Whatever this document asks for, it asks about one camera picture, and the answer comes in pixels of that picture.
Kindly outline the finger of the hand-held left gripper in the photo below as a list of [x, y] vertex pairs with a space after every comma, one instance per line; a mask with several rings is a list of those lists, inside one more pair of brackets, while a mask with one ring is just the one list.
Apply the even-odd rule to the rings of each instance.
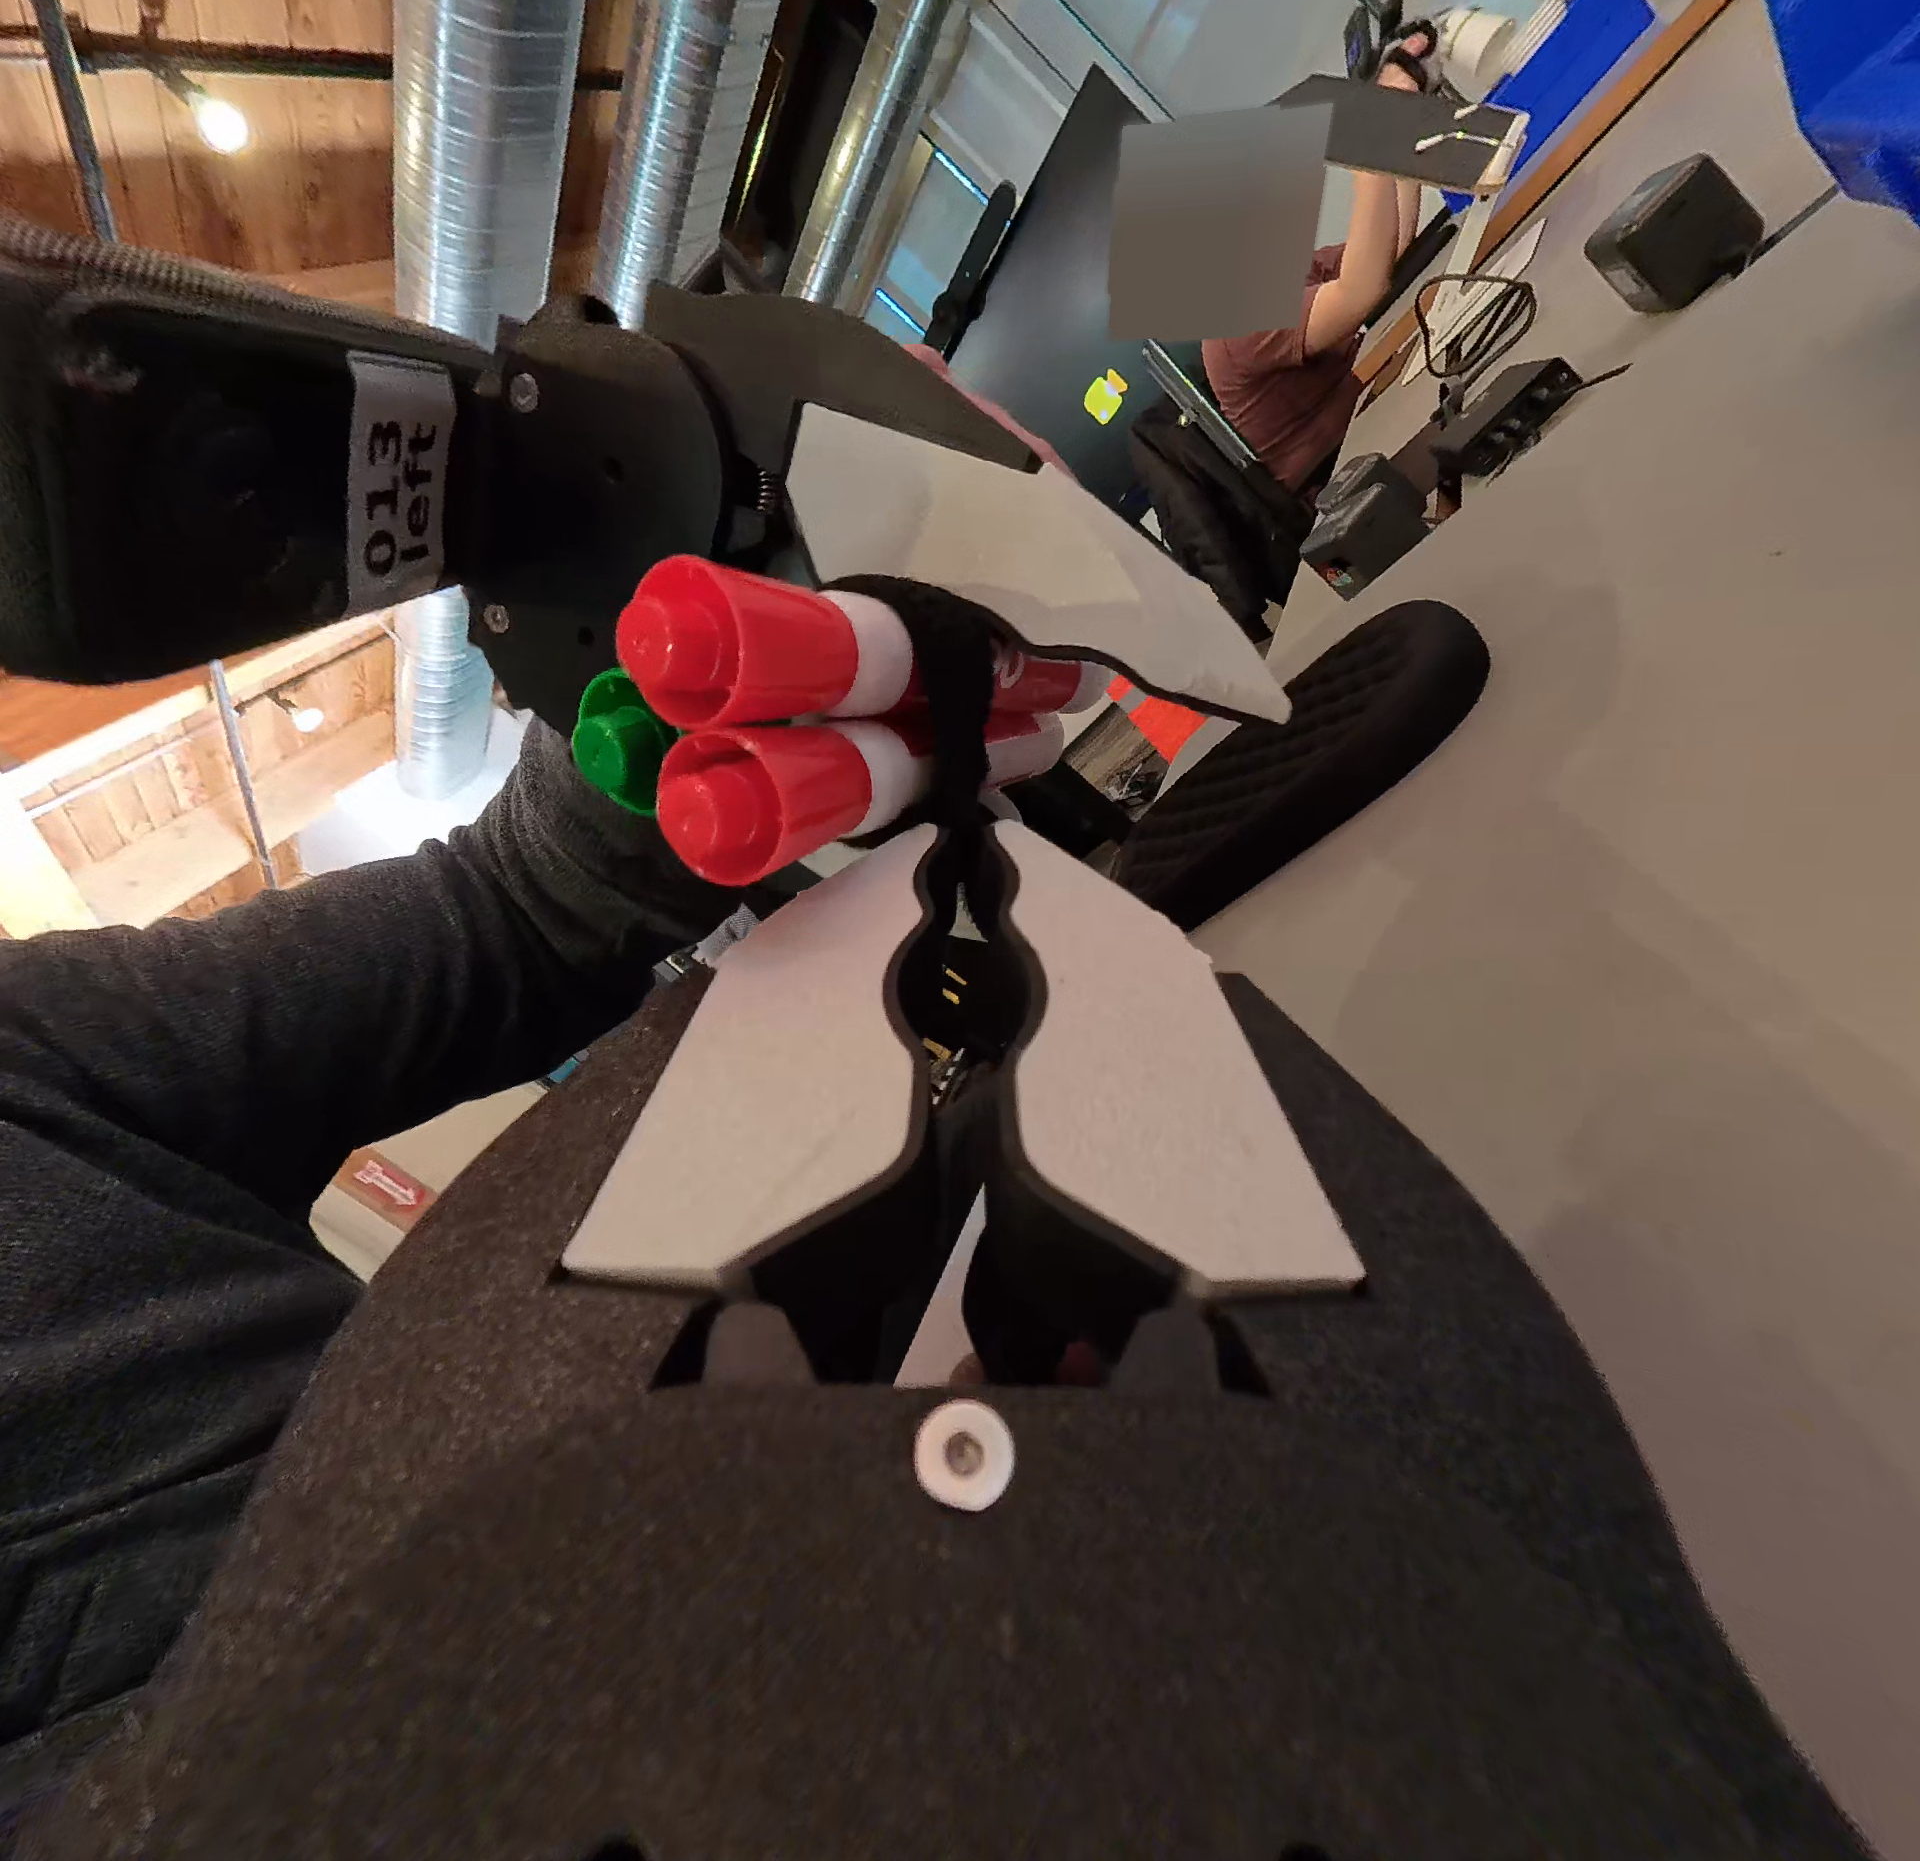
[[994, 618], [1024, 655], [1098, 661], [1202, 713], [1295, 720], [1232, 611], [1057, 462], [1010, 472], [805, 404], [784, 500], [817, 579], [917, 579]]

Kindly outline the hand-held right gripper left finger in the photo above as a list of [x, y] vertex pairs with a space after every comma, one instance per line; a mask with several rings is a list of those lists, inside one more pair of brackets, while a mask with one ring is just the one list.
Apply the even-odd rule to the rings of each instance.
[[559, 1269], [742, 1280], [914, 1166], [933, 1058], [898, 960], [933, 926], [939, 825], [866, 854], [755, 926], [705, 976]]

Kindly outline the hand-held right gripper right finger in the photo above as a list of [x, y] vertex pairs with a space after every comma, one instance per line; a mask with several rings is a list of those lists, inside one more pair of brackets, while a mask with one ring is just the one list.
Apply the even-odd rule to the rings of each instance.
[[1117, 1225], [1188, 1299], [1351, 1294], [1366, 1262], [1212, 960], [1024, 820], [990, 841], [1002, 935], [1040, 965], [1015, 1137], [1043, 1199]]

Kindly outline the red dry erase marker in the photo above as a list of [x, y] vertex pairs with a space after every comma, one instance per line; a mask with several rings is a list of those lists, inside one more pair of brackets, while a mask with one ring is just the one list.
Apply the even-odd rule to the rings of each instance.
[[662, 554], [614, 618], [614, 664], [668, 728], [892, 720], [933, 709], [914, 628], [853, 585], [791, 585]]
[[939, 781], [923, 713], [705, 725], [658, 758], [658, 825], [693, 876], [747, 889], [817, 847], [939, 816]]

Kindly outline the green dry erase marker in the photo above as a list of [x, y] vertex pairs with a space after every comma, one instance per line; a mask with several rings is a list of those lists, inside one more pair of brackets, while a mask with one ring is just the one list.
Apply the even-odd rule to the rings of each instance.
[[679, 748], [679, 725], [662, 725], [620, 664], [599, 672], [575, 713], [575, 769], [631, 816], [658, 816], [658, 772]]

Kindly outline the person's left forearm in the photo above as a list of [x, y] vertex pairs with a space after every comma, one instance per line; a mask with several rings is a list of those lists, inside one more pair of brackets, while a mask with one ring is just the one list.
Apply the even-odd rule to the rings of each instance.
[[620, 1029], [735, 912], [527, 725], [474, 825], [214, 921], [4, 941], [4, 1845], [136, 1711], [365, 1280], [332, 1173]]

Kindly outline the black monitor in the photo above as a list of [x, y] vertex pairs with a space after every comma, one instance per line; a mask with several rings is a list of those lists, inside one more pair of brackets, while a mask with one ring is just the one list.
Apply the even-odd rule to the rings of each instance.
[[[1139, 524], [1145, 493], [1130, 462], [1130, 424], [1166, 385], [1155, 383], [1139, 341], [1111, 341], [1111, 205], [1125, 128], [1139, 128], [1139, 110], [1107, 64], [1094, 64], [1023, 193], [946, 367], [964, 392], [1040, 436], [1079, 488]], [[1130, 383], [1111, 428], [1079, 408], [1088, 383], [1107, 367]]]

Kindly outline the black box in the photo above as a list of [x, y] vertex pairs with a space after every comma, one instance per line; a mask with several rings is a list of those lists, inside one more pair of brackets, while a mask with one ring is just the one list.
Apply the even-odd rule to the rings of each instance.
[[1692, 149], [1655, 170], [1615, 220], [1595, 222], [1581, 257], [1630, 315], [1678, 315], [1765, 245], [1765, 210], [1742, 181]]
[[1424, 488], [1384, 453], [1348, 458], [1319, 493], [1307, 534], [1307, 569], [1322, 575], [1340, 597], [1356, 597], [1432, 534]]

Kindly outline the black quilted pad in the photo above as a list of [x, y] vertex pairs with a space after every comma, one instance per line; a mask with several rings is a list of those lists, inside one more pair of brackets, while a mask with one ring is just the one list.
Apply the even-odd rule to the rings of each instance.
[[1077, 769], [1023, 788], [1015, 808], [1067, 856], [1117, 847], [1111, 879], [1176, 928], [1202, 928], [1432, 758], [1479, 709], [1484, 678], [1479, 628], [1454, 602], [1407, 597], [1286, 683], [1286, 725], [1240, 725], [1139, 816]]

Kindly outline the grey metal pipe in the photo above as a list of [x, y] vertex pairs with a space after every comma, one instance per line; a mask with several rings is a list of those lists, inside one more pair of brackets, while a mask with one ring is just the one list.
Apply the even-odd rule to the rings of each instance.
[[116, 238], [116, 205], [107, 205], [107, 170], [100, 170], [95, 130], [93, 130], [84, 64], [80, 64], [80, 40], [70, 40], [70, 22], [68, 22], [68, 8], [63, 0], [33, 0], [33, 17], [36, 17], [36, 40], [42, 40], [42, 58], [50, 58], [50, 78], [54, 78], [63, 130], [68, 130], [68, 149], [70, 149], [70, 170], [80, 170], [84, 222], [93, 222], [95, 240], [120, 240]]

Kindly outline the black electronic device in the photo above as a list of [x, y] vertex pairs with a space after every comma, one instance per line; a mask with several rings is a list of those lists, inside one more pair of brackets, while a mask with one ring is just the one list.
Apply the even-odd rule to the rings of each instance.
[[1564, 361], [1507, 361], [1432, 436], [1438, 476], [1496, 476], [1591, 383]]

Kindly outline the black board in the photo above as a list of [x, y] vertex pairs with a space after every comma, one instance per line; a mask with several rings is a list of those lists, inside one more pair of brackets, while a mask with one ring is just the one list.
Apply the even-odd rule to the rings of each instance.
[[1489, 200], [1521, 161], [1530, 115], [1424, 88], [1384, 88], [1311, 75], [1272, 110], [1322, 110], [1322, 161], [1351, 176], [1400, 176], [1438, 193]]

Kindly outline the blue container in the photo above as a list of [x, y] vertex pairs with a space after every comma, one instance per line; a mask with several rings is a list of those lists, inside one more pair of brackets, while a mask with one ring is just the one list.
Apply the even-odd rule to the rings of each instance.
[[1489, 100], [1572, 122], [1655, 22], [1648, 0], [1564, 0], [1564, 17], [1496, 78]]

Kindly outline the blue plastic bin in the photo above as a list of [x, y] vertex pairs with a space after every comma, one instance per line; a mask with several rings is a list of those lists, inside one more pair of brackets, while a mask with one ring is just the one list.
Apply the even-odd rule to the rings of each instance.
[[1765, 0], [1837, 193], [1920, 220], [1920, 0]]

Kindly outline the silver ventilation duct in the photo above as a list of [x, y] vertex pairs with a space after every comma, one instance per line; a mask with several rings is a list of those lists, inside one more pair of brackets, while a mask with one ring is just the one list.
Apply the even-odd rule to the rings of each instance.
[[869, 0], [869, 40], [805, 210], [784, 296], [923, 341], [990, 181], [941, 143], [939, 110], [986, 0]]
[[650, 283], [727, 240], [777, 0], [637, 0], [591, 296], [638, 331]]
[[[399, 315], [493, 350], [546, 309], [587, 0], [394, 0]], [[399, 794], [487, 769], [493, 672], [458, 585], [399, 602]]]

